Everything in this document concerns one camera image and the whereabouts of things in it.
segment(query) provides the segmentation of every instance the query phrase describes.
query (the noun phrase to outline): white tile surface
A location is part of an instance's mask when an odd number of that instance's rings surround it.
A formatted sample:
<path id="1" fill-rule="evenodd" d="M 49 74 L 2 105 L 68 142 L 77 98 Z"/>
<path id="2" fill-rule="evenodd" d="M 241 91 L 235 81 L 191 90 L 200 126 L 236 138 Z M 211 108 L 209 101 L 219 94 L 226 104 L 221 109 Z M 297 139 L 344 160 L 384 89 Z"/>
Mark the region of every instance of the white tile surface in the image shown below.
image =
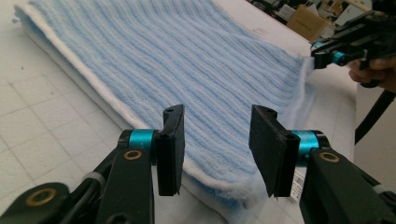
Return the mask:
<path id="1" fill-rule="evenodd" d="M 0 95 L 2 96 L 0 97 L 0 116 L 27 106 L 18 93 L 8 84 L 0 86 Z"/>
<path id="2" fill-rule="evenodd" d="M 69 92 L 64 97 L 81 116 L 85 116 L 100 109 L 99 106 L 90 100 L 90 98 L 81 90 Z"/>
<path id="3" fill-rule="evenodd" d="M 11 150 L 33 179 L 70 159 L 51 133 L 39 135 Z"/>
<path id="4" fill-rule="evenodd" d="M 28 105 L 35 105 L 61 95 L 43 76 L 16 82 L 13 87 Z"/>
<path id="5" fill-rule="evenodd" d="M 97 133 L 82 118 L 75 119 L 52 132 L 71 156 L 76 156 L 101 141 Z"/>
<path id="6" fill-rule="evenodd" d="M 9 147 L 45 133 L 47 128 L 31 108 L 24 108 L 0 117 L 0 135 Z"/>
<path id="7" fill-rule="evenodd" d="M 78 113 L 63 96 L 32 106 L 38 118 L 50 130 L 78 118 Z"/>
<path id="8" fill-rule="evenodd" d="M 2 169 L 0 169 L 0 200 L 15 189 L 19 189 L 32 181 L 32 178 L 26 173 L 11 151 L 7 150 L 0 153 L 0 164 L 2 166 Z"/>

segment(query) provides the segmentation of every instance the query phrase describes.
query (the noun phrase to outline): blue striped towel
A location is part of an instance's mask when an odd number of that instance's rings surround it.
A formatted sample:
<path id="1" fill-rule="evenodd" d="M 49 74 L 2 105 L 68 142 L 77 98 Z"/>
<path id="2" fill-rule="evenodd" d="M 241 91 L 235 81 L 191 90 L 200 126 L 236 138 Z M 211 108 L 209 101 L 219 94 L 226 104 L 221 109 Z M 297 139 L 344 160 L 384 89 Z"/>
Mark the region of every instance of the blue striped towel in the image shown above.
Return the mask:
<path id="1" fill-rule="evenodd" d="M 16 15 L 135 128 L 184 104 L 183 185 L 230 223 L 262 200 L 248 148 L 251 105 L 302 128 L 314 99 L 304 60 L 250 34 L 213 0 L 31 0 Z"/>

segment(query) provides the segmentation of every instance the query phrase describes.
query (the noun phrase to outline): towel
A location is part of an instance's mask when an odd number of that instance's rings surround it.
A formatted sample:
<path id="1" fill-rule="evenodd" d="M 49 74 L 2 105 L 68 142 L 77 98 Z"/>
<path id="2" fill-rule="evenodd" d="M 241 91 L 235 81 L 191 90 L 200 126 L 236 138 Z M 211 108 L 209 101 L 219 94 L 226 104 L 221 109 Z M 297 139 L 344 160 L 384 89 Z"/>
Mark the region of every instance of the towel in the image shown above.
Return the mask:
<path id="1" fill-rule="evenodd" d="M 307 61 L 260 40 L 213 0 L 31 0 L 22 23 L 63 55 L 136 129 L 159 129 L 183 104 L 183 185 L 230 223 L 265 185 L 248 148 L 250 110 L 301 129 L 315 90 Z"/>

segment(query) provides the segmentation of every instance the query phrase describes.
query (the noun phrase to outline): cardboard box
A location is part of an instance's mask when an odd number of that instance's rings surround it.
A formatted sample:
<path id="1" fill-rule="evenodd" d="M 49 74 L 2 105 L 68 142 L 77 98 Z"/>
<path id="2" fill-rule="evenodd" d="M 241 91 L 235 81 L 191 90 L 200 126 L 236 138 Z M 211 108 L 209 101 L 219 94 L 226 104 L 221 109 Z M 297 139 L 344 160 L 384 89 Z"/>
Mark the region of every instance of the cardboard box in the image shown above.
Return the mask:
<path id="1" fill-rule="evenodd" d="M 318 39 L 322 30 L 328 24 L 328 20 L 310 12 L 306 9 L 306 6 L 299 5 L 288 21 L 287 26 L 305 39 L 313 42 Z"/>

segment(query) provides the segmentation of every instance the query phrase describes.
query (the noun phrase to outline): teal joint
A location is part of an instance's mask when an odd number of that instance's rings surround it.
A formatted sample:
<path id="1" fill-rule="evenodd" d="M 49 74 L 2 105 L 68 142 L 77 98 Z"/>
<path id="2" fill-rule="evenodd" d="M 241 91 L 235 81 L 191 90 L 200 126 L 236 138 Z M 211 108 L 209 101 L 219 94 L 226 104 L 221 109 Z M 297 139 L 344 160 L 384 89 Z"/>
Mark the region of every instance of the teal joint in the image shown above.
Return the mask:
<path id="1" fill-rule="evenodd" d="M 318 42 L 315 42 L 315 43 L 313 44 L 313 47 L 314 47 L 314 48 L 318 48 L 318 47 L 320 47 L 320 46 L 322 46 L 322 45 L 323 45 L 323 43 L 320 42 L 320 41 L 318 41 Z"/>
<path id="2" fill-rule="evenodd" d="M 343 53 L 343 52 L 340 52 L 340 51 L 335 52 L 334 55 L 332 56 L 332 62 L 335 64 L 339 64 L 340 59 L 342 57 L 344 57 L 344 55 L 345 55 L 345 53 Z"/>
<path id="3" fill-rule="evenodd" d="M 151 140 L 153 135 L 153 129 L 135 129 L 129 137 L 128 146 L 151 151 Z"/>
<path id="4" fill-rule="evenodd" d="M 291 131 L 300 137 L 296 166 L 306 167 L 312 148 L 319 148 L 317 136 L 311 131 Z"/>

